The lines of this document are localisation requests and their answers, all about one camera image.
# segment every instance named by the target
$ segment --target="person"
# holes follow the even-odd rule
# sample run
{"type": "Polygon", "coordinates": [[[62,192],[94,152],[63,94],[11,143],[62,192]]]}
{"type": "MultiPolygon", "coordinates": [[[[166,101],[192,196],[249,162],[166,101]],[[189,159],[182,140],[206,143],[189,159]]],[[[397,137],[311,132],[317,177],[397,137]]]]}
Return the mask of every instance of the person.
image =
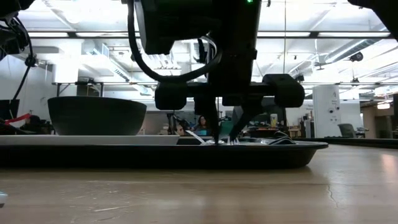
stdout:
{"type": "Polygon", "coordinates": [[[206,119],[204,116],[200,116],[198,119],[198,124],[195,125],[191,131],[209,131],[209,128],[206,123],[206,119]]]}
{"type": "Polygon", "coordinates": [[[23,131],[32,131],[36,134],[42,134],[42,122],[39,116],[32,115],[25,119],[25,124],[20,127],[23,131]]]}

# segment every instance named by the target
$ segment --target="black cable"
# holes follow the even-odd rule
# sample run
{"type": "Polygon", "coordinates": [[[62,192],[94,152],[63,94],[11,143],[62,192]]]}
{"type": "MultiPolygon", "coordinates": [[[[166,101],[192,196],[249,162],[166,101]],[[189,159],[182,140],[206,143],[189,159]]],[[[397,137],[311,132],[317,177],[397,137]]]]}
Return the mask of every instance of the black cable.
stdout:
{"type": "Polygon", "coordinates": [[[5,27],[5,26],[3,26],[3,25],[0,25],[0,28],[5,29],[5,30],[11,30],[10,27],[5,27]]]}
{"type": "MultiPolygon", "coordinates": [[[[23,23],[21,22],[21,20],[19,20],[18,17],[15,17],[15,19],[18,21],[19,25],[21,25],[22,28],[24,28],[24,30],[26,31],[26,28],[25,28],[25,26],[23,25],[23,23]]],[[[29,56],[30,56],[31,58],[33,58],[33,46],[32,46],[32,40],[30,39],[29,34],[27,34],[27,42],[28,42],[28,44],[29,44],[29,50],[30,50],[30,55],[29,55],[29,56]]]]}
{"type": "MultiPolygon", "coordinates": [[[[15,17],[15,20],[16,20],[16,21],[19,23],[19,25],[21,25],[22,28],[26,31],[26,28],[25,28],[25,26],[22,24],[21,20],[19,20],[18,17],[15,17]]],[[[25,64],[27,65],[27,68],[26,68],[26,71],[25,71],[24,76],[22,77],[22,81],[21,81],[21,83],[19,84],[18,89],[17,89],[17,91],[16,91],[14,97],[12,98],[13,101],[17,99],[19,93],[21,92],[22,87],[24,86],[24,83],[25,83],[27,74],[29,73],[30,68],[33,67],[33,66],[34,66],[34,63],[35,63],[35,58],[34,58],[34,55],[33,55],[32,41],[31,41],[31,39],[30,39],[30,37],[29,37],[29,34],[27,34],[27,41],[28,41],[29,50],[30,50],[30,54],[28,55],[28,57],[27,57],[27,59],[26,59],[26,61],[25,61],[25,64]]]]}
{"type": "MultiPolygon", "coordinates": [[[[128,15],[128,30],[130,34],[135,34],[136,33],[136,28],[134,27],[134,5],[129,6],[129,15],[128,15]]],[[[212,43],[215,48],[216,44],[213,42],[213,40],[210,37],[202,37],[202,39],[206,39],[209,43],[212,43]]],[[[193,80],[195,78],[200,77],[201,75],[204,75],[216,68],[218,63],[221,60],[221,57],[223,55],[223,52],[221,49],[217,49],[215,57],[204,67],[199,68],[197,70],[188,72],[186,74],[182,74],[179,76],[163,76],[159,75],[158,73],[152,71],[148,67],[148,65],[145,63],[145,61],[142,59],[141,53],[138,49],[137,45],[137,40],[135,36],[129,37],[129,43],[130,43],[130,48],[132,52],[132,56],[134,57],[135,61],[137,62],[138,66],[142,69],[142,71],[149,76],[150,78],[158,81],[158,82],[188,82],[190,80],[193,80]]]]}
{"type": "Polygon", "coordinates": [[[201,39],[198,39],[198,45],[199,45],[199,63],[206,63],[206,58],[207,58],[207,52],[205,52],[205,45],[203,44],[203,41],[201,39]]]}

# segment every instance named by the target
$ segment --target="table surface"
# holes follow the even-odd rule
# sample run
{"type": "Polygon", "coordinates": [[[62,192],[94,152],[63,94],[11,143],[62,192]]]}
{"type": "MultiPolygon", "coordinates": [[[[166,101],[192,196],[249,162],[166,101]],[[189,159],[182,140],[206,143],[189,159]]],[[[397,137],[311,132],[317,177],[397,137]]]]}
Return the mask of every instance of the table surface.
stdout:
{"type": "Polygon", "coordinates": [[[398,223],[398,151],[330,146],[296,170],[0,170],[2,224],[398,223]]]}

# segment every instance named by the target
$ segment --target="ceiling duct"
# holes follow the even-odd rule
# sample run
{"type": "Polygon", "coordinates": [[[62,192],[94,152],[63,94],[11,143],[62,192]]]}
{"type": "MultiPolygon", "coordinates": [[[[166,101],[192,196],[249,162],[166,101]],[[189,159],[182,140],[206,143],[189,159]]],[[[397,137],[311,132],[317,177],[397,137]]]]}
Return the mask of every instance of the ceiling duct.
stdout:
{"type": "MultiPolygon", "coordinates": [[[[96,55],[105,56],[109,60],[109,62],[110,62],[109,64],[111,65],[109,70],[112,71],[115,75],[123,78],[126,83],[138,82],[138,80],[131,80],[132,75],[130,73],[128,73],[127,71],[125,71],[125,69],[123,69],[117,62],[115,62],[113,59],[111,59],[109,57],[109,48],[105,44],[102,44],[101,50],[98,50],[96,48],[95,43],[92,40],[91,41],[86,40],[83,43],[83,52],[85,52],[86,54],[89,54],[89,55],[96,54],[96,55]]],[[[139,91],[139,93],[141,95],[145,95],[145,96],[153,96],[154,95],[154,91],[151,88],[144,87],[142,85],[136,85],[136,84],[131,85],[131,86],[134,87],[137,91],[139,91]]]]}
{"type": "MultiPolygon", "coordinates": [[[[387,28],[384,26],[384,24],[379,24],[372,31],[383,32],[383,31],[387,31],[387,28]]],[[[383,39],[365,39],[365,40],[350,41],[332,53],[329,53],[329,54],[323,55],[323,56],[320,55],[319,62],[315,63],[315,66],[328,65],[331,63],[339,62],[340,60],[348,58],[348,57],[350,57],[350,56],[364,50],[365,48],[368,48],[382,40],[383,39]]]]}
{"type": "MultiPolygon", "coordinates": [[[[383,32],[387,31],[387,29],[384,26],[384,24],[379,24],[372,31],[383,32]]],[[[319,55],[319,62],[315,62],[314,64],[309,63],[308,61],[316,60],[317,56],[316,55],[311,56],[303,63],[291,69],[291,71],[289,71],[289,74],[291,74],[293,77],[301,73],[307,74],[310,70],[312,70],[313,65],[322,66],[322,65],[328,65],[331,63],[339,62],[340,60],[349,58],[350,56],[380,42],[381,40],[383,39],[352,40],[349,43],[345,44],[344,46],[340,47],[339,49],[335,50],[334,52],[331,52],[329,54],[319,55]]]]}

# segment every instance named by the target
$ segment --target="black bowl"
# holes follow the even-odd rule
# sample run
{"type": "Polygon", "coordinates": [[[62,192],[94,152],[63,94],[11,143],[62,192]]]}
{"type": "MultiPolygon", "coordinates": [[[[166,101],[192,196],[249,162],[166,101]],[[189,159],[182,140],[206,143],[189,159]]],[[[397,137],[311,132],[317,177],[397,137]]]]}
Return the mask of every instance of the black bowl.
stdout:
{"type": "Polygon", "coordinates": [[[144,122],[143,103],[105,97],[63,96],[49,99],[51,122],[59,135],[133,136],[144,122]]]}

